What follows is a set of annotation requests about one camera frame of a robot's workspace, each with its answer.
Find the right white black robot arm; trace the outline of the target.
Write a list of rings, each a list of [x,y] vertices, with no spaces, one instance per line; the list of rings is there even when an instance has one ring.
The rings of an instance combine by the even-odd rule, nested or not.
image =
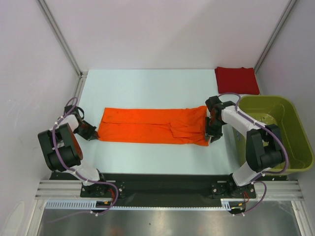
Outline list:
[[[266,125],[245,114],[232,101],[222,102],[219,96],[205,101],[210,115],[205,119],[205,140],[213,143],[222,136],[222,127],[231,125],[246,141],[245,163],[231,175],[227,192],[239,197],[245,185],[252,184],[260,176],[281,163],[288,165],[288,155],[282,143],[281,132],[277,125]]]

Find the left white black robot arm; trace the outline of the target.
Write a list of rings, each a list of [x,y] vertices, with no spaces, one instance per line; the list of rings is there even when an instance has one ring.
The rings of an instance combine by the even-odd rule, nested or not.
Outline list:
[[[75,134],[86,141],[99,139],[96,127],[84,120],[83,109],[67,105],[57,124],[37,135],[46,165],[51,171],[72,174],[102,197],[108,193],[109,185],[98,169],[83,161]]]

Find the orange t shirt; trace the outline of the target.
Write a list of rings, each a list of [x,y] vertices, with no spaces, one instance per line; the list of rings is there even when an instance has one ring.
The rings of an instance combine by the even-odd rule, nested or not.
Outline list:
[[[105,108],[98,128],[103,142],[194,144],[207,147],[206,106],[185,109]]]

